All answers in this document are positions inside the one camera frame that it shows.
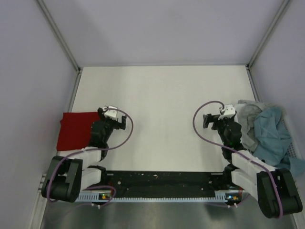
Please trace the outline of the red t shirt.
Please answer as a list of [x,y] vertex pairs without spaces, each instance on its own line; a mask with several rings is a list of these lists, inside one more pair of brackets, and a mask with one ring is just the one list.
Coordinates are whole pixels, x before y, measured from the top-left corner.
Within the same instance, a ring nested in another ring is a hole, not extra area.
[[63,113],[57,151],[70,151],[88,146],[92,123],[100,118],[97,112]]

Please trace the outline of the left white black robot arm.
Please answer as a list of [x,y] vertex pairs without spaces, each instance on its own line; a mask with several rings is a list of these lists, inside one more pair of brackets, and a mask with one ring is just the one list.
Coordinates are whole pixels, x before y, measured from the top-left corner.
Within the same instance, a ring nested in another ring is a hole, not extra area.
[[64,113],[54,156],[42,184],[41,195],[49,202],[75,202],[83,191],[101,191],[102,200],[111,201],[116,189],[98,163],[110,150],[108,140],[114,130],[124,130],[131,117],[105,106],[96,112]]

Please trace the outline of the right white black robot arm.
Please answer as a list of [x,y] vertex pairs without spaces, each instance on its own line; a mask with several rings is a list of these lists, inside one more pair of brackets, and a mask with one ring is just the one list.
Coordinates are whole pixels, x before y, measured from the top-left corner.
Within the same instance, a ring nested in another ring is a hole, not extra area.
[[224,158],[229,161],[222,177],[223,185],[240,186],[258,202],[267,218],[278,218],[301,212],[303,204],[294,179],[288,169],[275,168],[246,151],[241,142],[241,125],[234,117],[220,119],[218,115],[203,115],[203,127],[212,125],[219,134]]

